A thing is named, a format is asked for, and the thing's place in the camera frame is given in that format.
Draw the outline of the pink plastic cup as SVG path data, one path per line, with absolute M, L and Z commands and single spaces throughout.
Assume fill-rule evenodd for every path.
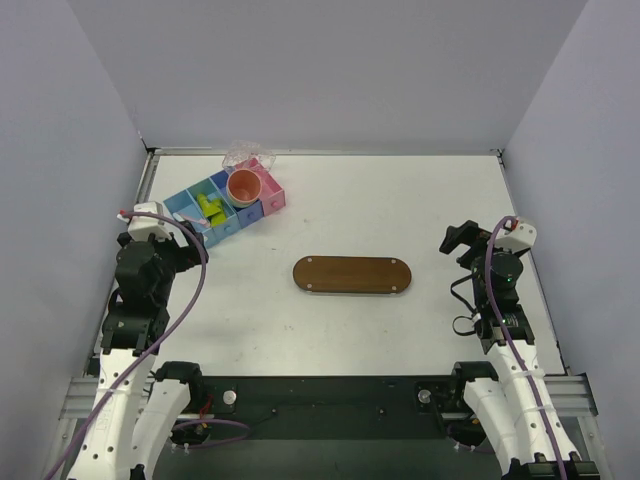
M 247 201 L 260 197 L 262 182 L 254 171 L 239 169 L 229 176 L 226 189 L 229 198 Z

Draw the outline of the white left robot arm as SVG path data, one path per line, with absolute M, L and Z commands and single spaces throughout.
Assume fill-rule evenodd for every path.
M 177 274 L 204 268 L 204 238 L 189 222 L 127 212 L 102 325 L 94 405 L 72 443 L 70 479 L 149 479 L 177 417 L 207 402 L 198 364 L 154 363 L 180 325 L 167 307 Z

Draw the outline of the aluminium frame rail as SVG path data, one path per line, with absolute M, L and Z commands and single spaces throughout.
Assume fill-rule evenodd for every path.
M 86 419 L 93 409 L 97 386 L 98 379 L 95 377 L 73 378 L 58 419 Z

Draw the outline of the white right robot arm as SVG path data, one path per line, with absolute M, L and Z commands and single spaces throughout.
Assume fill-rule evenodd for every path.
M 456 262 L 468 272 L 473 299 L 466 306 L 486 357 L 457 365 L 457 393 L 482 427 L 503 478 L 597 479 L 597 465 L 581 457 L 562 425 L 517 293 L 521 258 L 536 237 L 535 226 L 514 216 L 491 231 L 471 220 L 447 228 L 439 250 L 467 248 Z

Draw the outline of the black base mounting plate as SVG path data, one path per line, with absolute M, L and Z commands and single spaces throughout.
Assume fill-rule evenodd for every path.
M 179 442 L 486 439 L 452 375 L 206 376 L 179 420 L 198 416 L 216 422 L 185 428 Z

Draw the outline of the pink drawer box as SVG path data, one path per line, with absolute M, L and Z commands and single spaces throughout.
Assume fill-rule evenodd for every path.
M 242 167 L 256 173 L 261 180 L 262 191 L 259 199 L 262 202 L 264 216 L 272 215 L 286 206 L 284 189 L 256 157 L 243 162 Z

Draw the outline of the yellow green toothpaste tube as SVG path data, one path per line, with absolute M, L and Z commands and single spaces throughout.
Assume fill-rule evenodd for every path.
M 224 223 L 227 219 L 221 198 L 209 199 L 205 194 L 200 193 L 196 196 L 196 201 L 211 227 L 215 227 Z

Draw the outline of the clear textured plastic box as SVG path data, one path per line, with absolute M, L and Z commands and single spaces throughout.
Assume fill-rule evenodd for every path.
M 234 141 L 222 160 L 222 168 L 228 174 L 248 169 L 254 172 L 269 172 L 276 155 L 256 142 Z

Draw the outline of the pink white toothbrush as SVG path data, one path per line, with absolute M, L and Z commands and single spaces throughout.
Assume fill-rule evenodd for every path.
M 179 214 L 179 213 L 174 213 L 173 217 L 177 221 L 188 221 L 188 222 L 190 222 L 192 224 L 201 225 L 204 228 L 210 228 L 210 223 L 206 219 L 203 219 L 203 218 L 200 218 L 200 217 L 194 218 L 194 217 L 191 217 L 191 216 L 188 216 L 188 215 L 182 215 L 182 214 Z

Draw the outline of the oval wooden tray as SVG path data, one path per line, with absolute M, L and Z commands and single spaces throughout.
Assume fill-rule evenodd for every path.
M 296 262 L 292 277 L 308 292 L 382 295 L 404 292 L 412 272 L 393 257 L 306 256 Z

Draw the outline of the blue compartment organizer box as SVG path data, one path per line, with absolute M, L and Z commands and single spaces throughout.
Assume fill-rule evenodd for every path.
M 227 194 L 229 174 L 220 171 L 164 200 L 173 217 L 188 221 L 201 233 L 207 249 L 264 217 L 262 202 L 235 206 Z

